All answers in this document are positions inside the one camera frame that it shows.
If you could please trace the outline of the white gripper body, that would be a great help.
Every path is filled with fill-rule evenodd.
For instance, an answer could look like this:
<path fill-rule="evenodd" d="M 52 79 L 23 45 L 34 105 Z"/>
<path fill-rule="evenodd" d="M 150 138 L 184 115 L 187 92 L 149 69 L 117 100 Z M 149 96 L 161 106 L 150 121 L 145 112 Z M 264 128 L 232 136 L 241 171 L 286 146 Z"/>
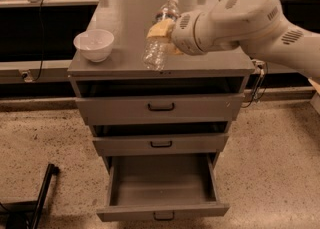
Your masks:
<path fill-rule="evenodd" d="M 213 20 L 210 12 L 185 12 L 176 21 L 171 35 L 175 46 L 188 55 L 203 55 L 213 50 Z"/>

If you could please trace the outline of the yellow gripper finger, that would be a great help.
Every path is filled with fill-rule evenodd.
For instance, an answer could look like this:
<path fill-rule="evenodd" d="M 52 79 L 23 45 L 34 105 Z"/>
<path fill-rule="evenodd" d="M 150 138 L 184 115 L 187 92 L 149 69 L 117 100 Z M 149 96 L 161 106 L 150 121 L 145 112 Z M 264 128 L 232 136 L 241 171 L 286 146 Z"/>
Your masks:
<path fill-rule="evenodd" d="M 147 37 L 148 38 L 152 38 L 152 37 L 169 38 L 171 36 L 174 26 L 175 26 L 175 21 L 170 18 L 157 22 L 149 29 Z"/>
<path fill-rule="evenodd" d="M 173 43 L 167 44 L 167 53 L 169 55 L 183 55 L 183 52 L 180 51 Z"/>

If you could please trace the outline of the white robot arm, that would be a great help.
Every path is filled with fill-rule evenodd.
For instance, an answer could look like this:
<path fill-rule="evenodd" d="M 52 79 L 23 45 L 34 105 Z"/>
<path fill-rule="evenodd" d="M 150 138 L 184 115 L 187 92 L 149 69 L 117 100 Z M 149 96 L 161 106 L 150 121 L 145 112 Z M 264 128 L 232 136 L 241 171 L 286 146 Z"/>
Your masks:
<path fill-rule="evenodd" d="M 280 0 L 219 0 L 213 7 L 185 13 L 167 0 L 150 28 L 145 65 L 161 70 L 175 51 L 188 55 L 241 48 L 253 59 L 291 68 L 320 79 L 320 34 L 292 24 Z"/>

